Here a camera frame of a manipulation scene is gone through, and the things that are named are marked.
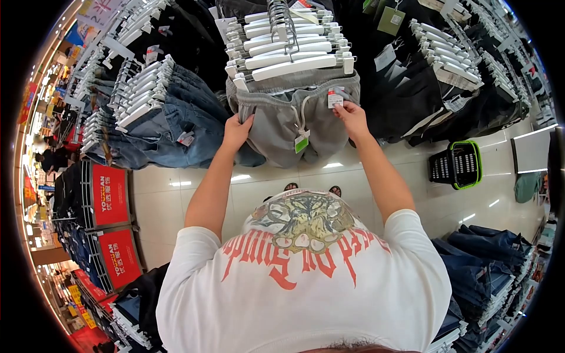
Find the yellow sign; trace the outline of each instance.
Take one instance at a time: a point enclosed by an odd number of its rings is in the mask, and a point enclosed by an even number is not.
[[[53,108],[55,108],[55,105],[49,104],[47,106],[47,110],[45,111],[45,115],[47,115],[48,117],[53,117]]]
[[[96,322],[92,320],[90,314],[88,314],[88,311],[82,313],[82,318],[84,319],[84,321],[86,322],[89,328],[93,329],[96,327]]]
[[[72,316],[72,317],[75,317],[75,316],[76,316],[75,307],[74,307],[73,305],[69,304],[69,305],[67,305],[67,308],[69,309],[69,312],[71,313],[71,316]]]
[[[76,284],[73,284],[72,286],[69,286],[67,288],[69,289],[69,292],[71,292],[72,300],[75,301],[76,306],[81,306],[82,303],[80,302],[79,287]]]

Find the sandal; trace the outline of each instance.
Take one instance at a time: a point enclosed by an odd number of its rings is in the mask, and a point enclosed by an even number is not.
[[[331,188],[329,188],[329,192],[341,197],[341,188],[337,185],[334,185]]]
[[[296,184],[295,182],[290,182],[287,184],[287,186],[284,187],[283,191],[288,191],[292,189],[298,189],[298,184]]]

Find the green tag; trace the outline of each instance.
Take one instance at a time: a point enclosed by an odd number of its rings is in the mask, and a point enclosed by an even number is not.
[[[379,21],[377,30],[396,36],[404,16],[406,16],[404,12],[398,10],[395,11],[392,7],[386,6],[381,20]]]
[[[363,3],[363,13],[367,14],[367,15],[372,15],[375,13],[377,6],[379,5],[379,3],[385,3],[386,1],[380,1],[380,0],[366,0]]]
[[[299,153],[308,146],[308,138],[310,136],[310,130],[306,131],[304,135],[300,135],[294,139],[294,151]]]

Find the black basket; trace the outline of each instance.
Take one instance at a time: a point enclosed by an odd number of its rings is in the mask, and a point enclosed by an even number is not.
[[[429,158],[429,180],[450,184],[455,190],[481,182],[483,170],[479,146],[475,141],[457,141]]]

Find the red sign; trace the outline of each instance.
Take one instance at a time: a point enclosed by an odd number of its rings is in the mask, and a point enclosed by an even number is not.
[[[99,304],[102,308],[104,308],[104,310],[106,310],[108,313],[111,314],[112,308],[108,304],[113,303],[116,300],[117,297],[118,297],[117,294],[113,295],[113,296],[109,297],[108,299],[101,301]]]
[[[115,289],[134,281],[141,275],[130,229],[105,233],[103,236],[98,236],[98,242],[108,276]]]
[[[128,221],[125,170],[93,164],[92,194],[96,225]]]
[[[35,96],[36,91],[37,85],[33,82],[30,82],[25,87],[24,100],[21,103],[20,124],[24,124],[26,121],[28,121],[29,110],[32,106],[33,96]]]
[[[76,269],[75,275],[81,281],[81,283],[86,287],[86,289],[88,289],[88,292],[90,293],[90,295],[92,295],[92,298],[94,298],[94,300],[96,300],[97,302],[108,296],[106,293],[104,293],[102,289],[96,287],[91,282],[90,278],[86,273],[84,273],[83,270]]]

